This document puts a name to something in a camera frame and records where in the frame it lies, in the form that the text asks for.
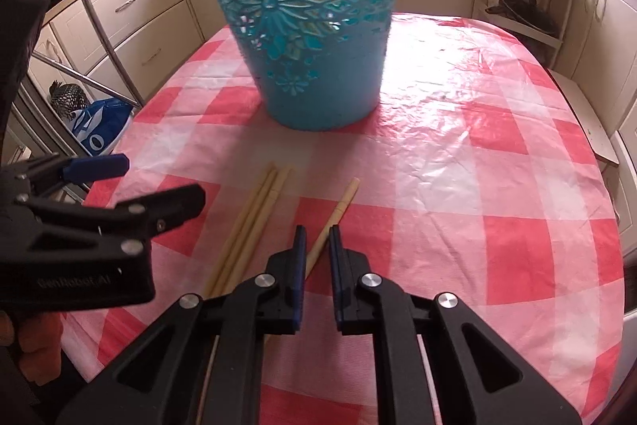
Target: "pink checkered tablecloth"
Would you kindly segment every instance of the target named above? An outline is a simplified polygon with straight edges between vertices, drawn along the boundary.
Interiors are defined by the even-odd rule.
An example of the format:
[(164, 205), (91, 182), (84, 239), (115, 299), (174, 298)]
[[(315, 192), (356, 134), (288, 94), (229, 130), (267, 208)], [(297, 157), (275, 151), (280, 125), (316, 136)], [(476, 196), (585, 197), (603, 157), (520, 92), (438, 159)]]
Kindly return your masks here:
[[(246, 277), (291, 245), (296, 224), (313, 243), (357, 176), (346, 247), (412, 294), (459, 294), (585, 423), (601, 410), (622, 335), (614, 212), (564, 97), (501, 29), (395, 15), (378, 108), (345, 129), (310, 133), (266, 114), (224, 28), (135, 117), (116, 151), (131, 170), (96, 183), (88, 204), (192, 181), (207, 202), (199, 218), (154, 240), (152, 303), (66, 316), (64, 348), (84, 377), (180, 295), (203, 288), (247, 192), (275, 161), (294, 174)], [(266, 346), (261, 423), (357, 425), (375, 415), (371, 338), (337, 333), (322, 257), (301, 332)]]

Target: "cabinet drawer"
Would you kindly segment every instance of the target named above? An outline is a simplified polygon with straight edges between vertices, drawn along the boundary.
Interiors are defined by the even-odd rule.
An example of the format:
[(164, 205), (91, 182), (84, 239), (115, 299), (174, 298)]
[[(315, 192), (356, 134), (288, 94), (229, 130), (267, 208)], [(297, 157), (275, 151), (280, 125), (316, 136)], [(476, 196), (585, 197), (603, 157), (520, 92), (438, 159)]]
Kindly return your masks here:
[[(91, 0), (113, 47), (182, 0)], [(85, 74), (106, 57), (81, 1), (51, 21), (69, 60)]]
[(619, 167), (607, 166), (602, 177), (613, 200), (622, 254), (626, 256), (637, 248), (637, 172), (618, 132), (610, 137), (610, 142), (619, 159)]
[[(53, 35), (53, 31), (51, 31), (48, 24), (42, 28), (39, 39), (37, 39), (35, 49), (52, 60), (70, 66), (69, 61), (62, 52), (62, 48), (57, 42), (57, 39), (55, 38), (55, 35)], [(41, 62), (37, 58), (31, 58), (29, 61), (29, 77), (33, 80), (33, 83), (42, 94), (42, 97), (46, 100), (49, 99), (49, 88), (54, 81), (62, 83), (77, 83), (84, 89), (85, 92), (87, 92), (87, 89), (81, 82), (78, 82), (70, 76), (66, 76), (66, 74), (58, 71), (55, 67), (51, 67), (50, 65)], [(87, 92), (87, 95), (89, 101), (91, 101), (91, 94)]]
[[(147, 100), (202, 43), (188, 5), (182, 1), (130, 36), (116, 52), (139, 93)], [(89, 76), (131, 96), (109, 58), (104, 58)], [(98, 99), (107, 97), (93, 92)]]

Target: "metal screw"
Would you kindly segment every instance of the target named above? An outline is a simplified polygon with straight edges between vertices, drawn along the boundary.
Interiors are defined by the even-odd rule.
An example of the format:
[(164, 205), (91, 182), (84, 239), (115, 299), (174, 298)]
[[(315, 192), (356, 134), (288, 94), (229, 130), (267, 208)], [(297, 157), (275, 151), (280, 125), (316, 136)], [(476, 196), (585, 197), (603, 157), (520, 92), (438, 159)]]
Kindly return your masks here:
[(199, 304), (199, 297), (196, 294), (186, 294), (179, 298), (179, 306), (189, 310)]
[(268, 288), (275, 284), (276, 279), (272, 274), (259, 274), (254, 278), (257, 287)]
[(144, 244), (139, 240), (124, 240), (122, 242), (122, 251), (128, 256), (136, 256), (144, 251)]
[(451, 292), (445, 292), (438, 296), (438, 303), (443, 308), (453, 308), (458, 304), (458, 298)]
[(141, 213), (146, 211), (146, 208), (141, 204), (131, 204), (128, 206), (129, 213), (133, 213), (133, 215), (141, 215)]
[(361, 282), (366, 287), (374, 288), (374, 287), (378, 287), (378, 285), (380, 285), (383, 282), (383, 278), (381, 278), (378, 274), (374, 274), (373, 272), (370, 272), (369, 274), (365, 274), (361, 278)]

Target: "pineapple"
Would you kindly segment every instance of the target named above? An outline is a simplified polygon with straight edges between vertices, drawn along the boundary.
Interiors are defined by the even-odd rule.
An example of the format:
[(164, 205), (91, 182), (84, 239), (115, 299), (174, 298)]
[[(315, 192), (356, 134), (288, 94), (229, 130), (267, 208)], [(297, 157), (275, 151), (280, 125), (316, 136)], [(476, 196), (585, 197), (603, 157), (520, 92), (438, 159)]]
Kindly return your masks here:
[(54, 81), (49, 87), (50, 103), (55, 113), (62, 119), (71, 120), (71, 113), (85, 109), (88, 99), (82, 87), (75, 83)]

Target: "wooden board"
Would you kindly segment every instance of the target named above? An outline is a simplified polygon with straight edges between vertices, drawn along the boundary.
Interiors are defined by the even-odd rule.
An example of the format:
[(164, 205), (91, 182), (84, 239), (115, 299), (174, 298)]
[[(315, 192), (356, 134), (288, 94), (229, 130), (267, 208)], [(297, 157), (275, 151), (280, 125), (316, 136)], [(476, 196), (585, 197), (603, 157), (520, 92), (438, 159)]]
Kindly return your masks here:
[(595, 152), (595, 157), (599, 161), (619, 165), (617, 154), (610, 144), (610, 139), (606, 135), (606, 131), (604, 127), (602, 127), (600, 119), (597, 117), (593, 107), (590, 106), (588, 99), (586, 99), (586, 96), (584, 96), (578, 84), (558, 72), (550, 71), (550, 73), (553, 79), (555, 79), (555, 82), (557, 82), (566, 101), (568, 101), (568, 104), (571, 106), (582, 129), (584, 129), (590, 147), (593, 149), (593, 152)]

